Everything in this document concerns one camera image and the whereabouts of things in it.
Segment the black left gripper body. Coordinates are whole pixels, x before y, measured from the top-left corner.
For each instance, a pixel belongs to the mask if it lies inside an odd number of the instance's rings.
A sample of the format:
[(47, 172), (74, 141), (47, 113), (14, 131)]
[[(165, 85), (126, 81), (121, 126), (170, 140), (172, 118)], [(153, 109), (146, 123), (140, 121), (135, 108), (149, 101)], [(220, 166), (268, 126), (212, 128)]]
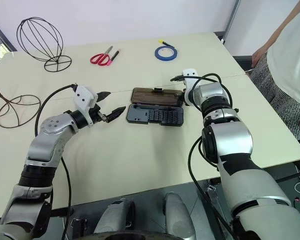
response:
[(92, 123), (95, 124), (97, 122), (107, 122), (108, 118), (105, 114), (100, 112), (101, 108), (95, 104), (94, 107), (90, 108), (88, 114), (92, 120)]

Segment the person's right hand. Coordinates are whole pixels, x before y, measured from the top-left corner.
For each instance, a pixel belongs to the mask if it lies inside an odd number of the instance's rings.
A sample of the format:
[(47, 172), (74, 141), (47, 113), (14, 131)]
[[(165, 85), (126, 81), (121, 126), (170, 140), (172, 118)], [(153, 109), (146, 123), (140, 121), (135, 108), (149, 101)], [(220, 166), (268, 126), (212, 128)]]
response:
[(267, 52), (268, 46), (263, 45), (258, 50), (256, 50), (251, 56), (251, 67), (255, 68), (261, 57)]

